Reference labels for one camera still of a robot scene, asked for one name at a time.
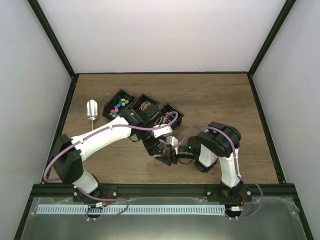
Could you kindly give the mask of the metal scoop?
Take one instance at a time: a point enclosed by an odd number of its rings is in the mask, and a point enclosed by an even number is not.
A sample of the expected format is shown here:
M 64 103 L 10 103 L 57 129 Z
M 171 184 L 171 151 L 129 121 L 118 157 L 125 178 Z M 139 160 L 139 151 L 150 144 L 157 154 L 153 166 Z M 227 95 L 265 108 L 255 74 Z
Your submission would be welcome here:
M 86 103 L 86 116 L 91 121 L 91 129 L 94 130 L 94 121 L 98 118 L 98 103 L 91 99 Z

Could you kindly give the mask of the clear glass jar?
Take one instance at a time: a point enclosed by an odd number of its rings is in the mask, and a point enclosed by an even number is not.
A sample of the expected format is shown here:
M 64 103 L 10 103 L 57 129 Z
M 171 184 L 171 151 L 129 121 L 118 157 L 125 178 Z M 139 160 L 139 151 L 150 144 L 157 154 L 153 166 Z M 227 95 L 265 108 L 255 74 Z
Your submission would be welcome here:
M 160 143 L 161 148 L 161 156 L 170 156 L 172 151 L 172 145 L 169 143 L 161 142 Z

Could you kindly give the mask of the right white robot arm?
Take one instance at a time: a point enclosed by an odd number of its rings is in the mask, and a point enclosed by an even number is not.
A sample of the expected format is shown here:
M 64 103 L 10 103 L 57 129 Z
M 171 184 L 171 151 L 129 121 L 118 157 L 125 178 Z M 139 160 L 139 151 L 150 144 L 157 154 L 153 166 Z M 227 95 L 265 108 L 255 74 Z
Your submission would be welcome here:
M 187 139 L 186 145 L 175 137 L 168 137 L 168 147 L 155 158 L 168 166 L 180 159 L 190 159 L 201 173 L 209 172 L 219 162 L 221 194 L 229 202 L 240 196 L 243 180 L 239 170 L 240 132 L 227 124 L 212 121 Z

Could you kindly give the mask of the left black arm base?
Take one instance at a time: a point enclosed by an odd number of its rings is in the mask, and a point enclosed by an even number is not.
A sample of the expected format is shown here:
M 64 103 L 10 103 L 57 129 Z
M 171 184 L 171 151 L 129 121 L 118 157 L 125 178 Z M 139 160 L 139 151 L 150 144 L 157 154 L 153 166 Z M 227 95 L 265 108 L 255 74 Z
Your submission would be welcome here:
M 89 193 L 91 197 L 86 196 L 78 188 L 73 185 L 74 192 L 76 195 L 73 196 L 74 202 L 84 202 L 84 203 L 97 203 L 98 201 L 92 198 L 99 199 L 116 199 L 118 196 L 117 186 L 113 183 L 102 183 L 93 192 Z

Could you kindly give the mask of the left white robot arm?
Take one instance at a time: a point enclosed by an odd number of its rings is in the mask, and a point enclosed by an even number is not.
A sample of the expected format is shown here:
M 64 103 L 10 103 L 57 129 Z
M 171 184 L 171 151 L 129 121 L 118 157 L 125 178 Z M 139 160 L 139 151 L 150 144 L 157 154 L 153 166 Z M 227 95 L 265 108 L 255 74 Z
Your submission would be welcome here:
M 82 189 L 89 201 L 97 202 L 102 196 L 96 178 L 83 168 L 83 162 L 102 148 L 122 139 L 136 135 L 151 156 L 160 155 L 160 137 L 172 133 L 168 125 L 150 128 L 150 115 L 158 113 L 156 106 L 150 105 L 151 113 L 128 109 L 109 123 L 82 135 L 68 137 L 63 134 L 56 140 L 52 152 L 52 167 L 63 184 L 73 184 Z

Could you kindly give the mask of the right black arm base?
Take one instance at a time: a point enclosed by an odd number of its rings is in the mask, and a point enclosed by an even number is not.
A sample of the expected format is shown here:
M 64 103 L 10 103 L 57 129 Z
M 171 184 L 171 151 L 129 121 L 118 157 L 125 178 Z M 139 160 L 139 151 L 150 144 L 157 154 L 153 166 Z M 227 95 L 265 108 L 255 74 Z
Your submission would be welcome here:
M 224 183 L 207 185 L 204 193 L 209 202 L 221 204 L 240 204 L 242 201 L 251 202 L 252 197 L 247 194 L 249 188 L 243 183 L 229 188 Z

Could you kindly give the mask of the black bin star candies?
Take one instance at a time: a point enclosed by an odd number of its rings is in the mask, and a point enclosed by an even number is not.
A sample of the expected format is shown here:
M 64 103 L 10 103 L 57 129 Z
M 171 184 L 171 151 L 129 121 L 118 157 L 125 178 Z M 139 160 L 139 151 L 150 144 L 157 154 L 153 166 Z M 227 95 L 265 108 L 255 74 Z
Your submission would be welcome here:
M 127 91 L 120 89 L 103 107 L 102 116 L 113 120 L 120 113 L 127 110 L 136 100 L 136 97 Z

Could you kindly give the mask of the black bin round lollipops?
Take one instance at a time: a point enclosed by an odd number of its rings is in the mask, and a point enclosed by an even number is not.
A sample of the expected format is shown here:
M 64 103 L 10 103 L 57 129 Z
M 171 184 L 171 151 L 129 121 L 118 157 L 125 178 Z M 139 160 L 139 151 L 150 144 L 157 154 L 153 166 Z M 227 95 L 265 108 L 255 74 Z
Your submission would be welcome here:
M 160 111 L 162 112 L 162 117 L 160 118 L 160 123 L 162 125 L 168 124 L 174 118 L 176 118 L 175 122 L 170 125 L 173 130 L 181 125 L 182 118 L 185 116 L 170 103 L 165 104 Z

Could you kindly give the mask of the black aluminium frame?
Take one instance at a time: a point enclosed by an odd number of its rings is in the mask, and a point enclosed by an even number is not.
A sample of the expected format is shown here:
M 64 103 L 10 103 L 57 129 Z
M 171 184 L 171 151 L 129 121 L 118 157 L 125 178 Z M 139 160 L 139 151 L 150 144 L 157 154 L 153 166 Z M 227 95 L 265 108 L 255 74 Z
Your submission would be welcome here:
M 48 36 L 51 44 L 53 45 L 55 51 L 57 52 L 60 60 L 62 61 L 63 65 L 65 66 L 68 74 L 71 77 L 71 82 L 69 85 L 69 89 L 66 95 L 66 99 L 64 101 L 64 105 L 62 108 L 62 113 L 59 118 L 59 122 L 55 131 L 54 140 L 57 140 L 58 137 L 62 134 L 63 126 L 65 124 L 67 113 L 69 111 L 71 101 L 76 89 L 76 84 L 79 79 L 79 74 L 75 73 L 72 69 L 69 60 L 59 40 L 57 39 L 45 13 L 43 12 L 39 2 L 37 0 L 30 0 L 29 5 L 33 10 L 35 16 L 37 17 L 39 23 L 41 24 L 42 28 L 44 29 L 46 35 Z M 263 132 L 267 141 L 267 145 L 269 148 L 269 152 L 271 154 L 271 159 L 273 162 L 273 166 L 276 172 L 278 183 L 261 183 L 259 186 L 255 186 L 254 184 L 250 184 L 248 187 L 252 190 L 253 196 L 258 195 L 258 190 L 261 189 L 262 193 L 265 197 L 285 197 L 289 196 L 292 197 L 295 208 L 299 211 L 298 217 L 299 221 L 302 224 L 303 232 L 308 240 L 312 240 L 314 237 L 312 235 L 310 226 L 308 224 L 304 209 L 302 207 L 301 201 L 299 199 L 298 192 L 296 187 L 293 183 L 288 183 L 283 169 L 281 167 L 281 163 L 276 152 L 276 147 L 271 136 L 271 132 L 263 111 L 263 107 L 261 105 L 256 86 L 254 84 L 253 75 L 257 71 L 258 67 L 260 66 L 263 58 L 265 57 L 267 51 L 269 50 L 272 42 L 276 38 L 279 30 L 281 29 L 283 23 L 285 22 L 286 18 L 288 17 L 289 13 L 291 12 L 293 6 L 295 4 L 294 0 L 287 0 L 285 1 L 283 7 L 280 10 L 274 24 L 272 25 L 271 30 L 269 31 L 265 41 L 262 44 L 256 58 L 252 66 L 250 67 L 249 71 L 246 72 L 248 77 L 248 82 L 251 87 L 251 91 L 253 94 L 253 98 L 255 101 L 255 105 L 259 114 L 259 118 L 262 124 Z M 165 197 L 190 197 L 196 196 L 198 194 L 204 195 L 205 190 L 207 189 L 217 189 L 219 187 L 218 184 L 122 184 L 122 183 L 115 183 L 113 186 L 116 190 L 121 193 L 125 194 L 126 196 L 135 196 L 135 197 L 158 197 L 160 194 L 164 194 Z M 70 197 L 71 196 L 71 186 L 64 185 L 62 183 L 39 183 L 35 184 L 32 187 L 29 199 L 27 201 L 25 210 L 21 217 L 21 221 L 19 223 L 18 229 L 15 234 L 16 240 L 21 240 L 23 238 L 23 234 L 26 233 L 29 215 L 31 214 L 31 206 L 32 201 L 34 198 L 40 197 Z

